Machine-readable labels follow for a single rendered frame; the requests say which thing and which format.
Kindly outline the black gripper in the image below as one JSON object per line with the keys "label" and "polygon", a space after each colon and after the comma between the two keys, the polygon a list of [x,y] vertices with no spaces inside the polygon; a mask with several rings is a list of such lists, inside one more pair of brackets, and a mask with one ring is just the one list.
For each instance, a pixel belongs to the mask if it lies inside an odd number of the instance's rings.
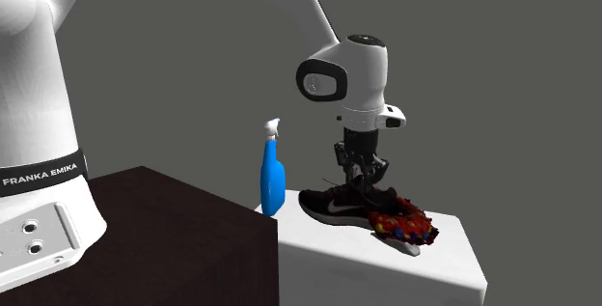
{"label": "black gripper", "polygon": [[389,161],[376,155],[379,130],[355,131],[343,130],[343,141],[334,145],[338,164],[345,173],[345,182],[353,187],[362,183],[362,160],[365,164],[365,181],[368,185],[380,182],[388,167]]}

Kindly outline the black sneaker white logo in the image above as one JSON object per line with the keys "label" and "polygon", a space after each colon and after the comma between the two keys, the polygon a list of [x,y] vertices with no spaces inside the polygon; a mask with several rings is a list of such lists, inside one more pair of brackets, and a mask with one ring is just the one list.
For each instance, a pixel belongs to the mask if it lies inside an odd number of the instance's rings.
{"label": "black sneaker white logo", "polygon": [[324,191],[305,189],[298,194],[298,203],[311,218],[332,226],[354,226],[369,229],[369,213],[396,212],[397,192],[349,183]]}

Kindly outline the red patterned shoe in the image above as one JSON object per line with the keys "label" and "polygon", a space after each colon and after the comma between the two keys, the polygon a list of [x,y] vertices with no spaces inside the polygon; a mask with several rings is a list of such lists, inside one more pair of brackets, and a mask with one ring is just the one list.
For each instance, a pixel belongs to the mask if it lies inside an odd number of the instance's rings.
{"label": "red patterned shoe", "polygon": [[402,197],[395,197],[386,208],[370,211],[368,221],[379,240],[412,257],[418,257],[421,247],[432,245],[439,235],[432,219]]}

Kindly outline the blue spray bottle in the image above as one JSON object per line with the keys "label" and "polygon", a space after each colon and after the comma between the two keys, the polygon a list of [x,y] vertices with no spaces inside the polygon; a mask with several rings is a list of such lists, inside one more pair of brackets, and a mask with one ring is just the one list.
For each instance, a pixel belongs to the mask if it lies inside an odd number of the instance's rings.
{"label": "blue spray bottle", "polygon": [[273,216],[286,198],[286,171],[277,158],[279,118],[265,123],[266,141],[260,168],[260,202],[264,215]]}

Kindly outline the white block table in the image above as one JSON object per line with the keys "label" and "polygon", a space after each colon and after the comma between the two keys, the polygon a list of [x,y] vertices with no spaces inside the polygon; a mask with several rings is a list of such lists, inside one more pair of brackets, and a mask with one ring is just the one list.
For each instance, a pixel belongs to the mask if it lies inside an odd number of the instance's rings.
{"label": "white block table", "polygon": [[275,214],[280,306],[484,306],[487,280],[458,217],[413,257],[369,230],[319,223],[289,190]]}

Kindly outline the dark brown robot stand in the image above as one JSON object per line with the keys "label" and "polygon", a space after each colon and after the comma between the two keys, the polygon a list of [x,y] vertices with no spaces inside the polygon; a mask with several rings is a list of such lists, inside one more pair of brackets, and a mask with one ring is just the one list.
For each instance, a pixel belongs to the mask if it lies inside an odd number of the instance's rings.
{"label": "dark brown robot stand", "polygon": [[0,306],[280,306],[275,219],[147,167],[90,187],[103,237]]}

